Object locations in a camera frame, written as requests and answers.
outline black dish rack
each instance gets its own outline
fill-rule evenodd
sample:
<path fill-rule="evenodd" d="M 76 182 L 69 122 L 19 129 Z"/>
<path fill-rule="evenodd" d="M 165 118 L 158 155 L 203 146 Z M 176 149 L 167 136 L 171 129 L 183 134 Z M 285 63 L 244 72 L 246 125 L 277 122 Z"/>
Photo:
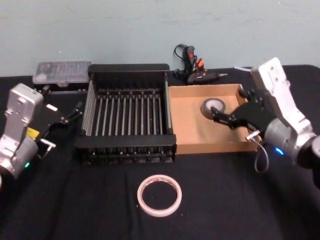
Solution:
<path fill-rule="evenodd" d="M 81 135 L 85 164 L 173 162 L 167 64 L 93 64 Z"/>

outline yellow sticker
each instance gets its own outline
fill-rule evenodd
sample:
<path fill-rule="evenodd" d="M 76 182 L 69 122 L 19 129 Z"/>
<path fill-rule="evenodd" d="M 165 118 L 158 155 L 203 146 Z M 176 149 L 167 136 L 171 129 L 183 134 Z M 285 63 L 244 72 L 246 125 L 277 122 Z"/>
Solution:
<path fill-rule="evenodd" d="M 32 140 L 36 140 L 36 138 L 38 137 L 39 133 L 40 133 L 39 131 L 34 130 L 34 129 L 30 128 L 30 127 L 28 127 L 28 129 L 26 131 L 26 135 L 29 138 L 31 138 Z"/>

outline duct tape roll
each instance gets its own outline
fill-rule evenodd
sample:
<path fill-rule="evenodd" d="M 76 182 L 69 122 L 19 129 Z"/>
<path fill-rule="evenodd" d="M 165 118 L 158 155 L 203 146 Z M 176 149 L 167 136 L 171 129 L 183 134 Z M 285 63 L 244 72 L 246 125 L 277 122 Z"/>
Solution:
<path fill-rule="evenodd" d="M 143 200 L 143 192 L 145 190 L 145 188 L 152 184 L 152 183 L 156 183 L 156 182 L 165 182 L 167 184 L 170 184 L 176 191 L 176 200 L 174 202 L 174 204 L 170 207 L 168 207 L 167 209 L 153 209 L 151 207 L 149 207 L 145 201 Z M 182 191 L 181 188 L 179 186 L 179 184 L 177 183 L 176 180 L 174 180 L 172 177 L 166 176 L 166 175 L 153 175 L 150 176 L 148 178 L 146 178 L 139 186 L 138 191 L 137 191 L 137 199 L 138 199 L 138 203 L 140 205 L 140 207 L 142 208 L 142 210 L 153 216 L 153 217 L 157 217 L 157 218 L 161 218 L 161 217 L 166 217 L 169 216 L 171 214 L 173 214 L 180 206 L 181 200 L 182 200 Z"/>
<path fill-rule="evenodd" d="M 214 107 L 223 113 L 226 110 L 226 104 L 222 100 L 218 98 L 208 98 L 203 102 L 201 106 L 201 113 L 203 116 L 205 116 L 209 120 L 214 119 L 212 116 L 211 107 Z"/>

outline cable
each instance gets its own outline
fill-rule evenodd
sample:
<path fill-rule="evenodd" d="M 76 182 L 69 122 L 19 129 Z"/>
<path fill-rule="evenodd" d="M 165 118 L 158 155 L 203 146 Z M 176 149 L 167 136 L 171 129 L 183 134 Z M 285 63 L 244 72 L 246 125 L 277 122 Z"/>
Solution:
<path fill-rule="evenodd" d="M 251 142 L 257 144 L 260 149 L 262 149 L 262 151 L 264 152 L 264 155 L 265 155 L 265 169 L 263 171 L 259 171 L 258 170 L 258 160 L 259 160 L 259 157 L 260 157 L 260 154 L 261 154 L 261 151 L 259 151 L 256 156 L 255 156 L 255 160 L 254 160 L 254 170 L 258 173 L 258 174 L 265 174 L 268 169 L 269 169 L 269 157 L 268 157 L 268 153 L 266 151 L 266 149 L 264 148 L 264 146 L 262 146 L 259 142 L 257 142 L 254 138 L 251 138 L 250 139 Z"/>
<path fill-rule="evenodd" d="M 178 58 L 184 60 L 183 55 L 182 55 L 182 56 L 178 55 L 178 53 L 177 53 L 177 48 L 183 48 L 183 51 L 184 51 L 187 47 L 188 47 L 187 45 L 179 44 L 179 45 L 177 45 L 177 46 L 174 48 L 173 53 L 174 53 Z"/>

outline white tape roll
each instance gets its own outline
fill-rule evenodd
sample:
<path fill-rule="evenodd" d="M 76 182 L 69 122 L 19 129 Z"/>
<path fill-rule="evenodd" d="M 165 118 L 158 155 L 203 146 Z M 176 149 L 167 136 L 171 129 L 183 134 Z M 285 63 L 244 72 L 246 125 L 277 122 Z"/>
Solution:
<path fill-rule="evenodd" d="M 156 182 L 165 182 L 167 184 L 170 184 L 176 191 L 176 200 L 174 204 L 167 209 L 153 209 L 149 207 L 143 200 L 143 193 L 145 188 L 148 185 Z M 138 198 L 139 205 L 144 212 L 146 212 L 147 214 L 153 217 L 161 218 L 161 217 L 166 217 L 166 216 L 169 216 L 170 214 L 173 214 L 179 208 L 182 200 L 182 191 L 177 181 L 174 180 L 172 177 L 169 177 L 166 175 L 153 175 L 146 178 L 140 184 L 137 192 L 137 198 Z"/>

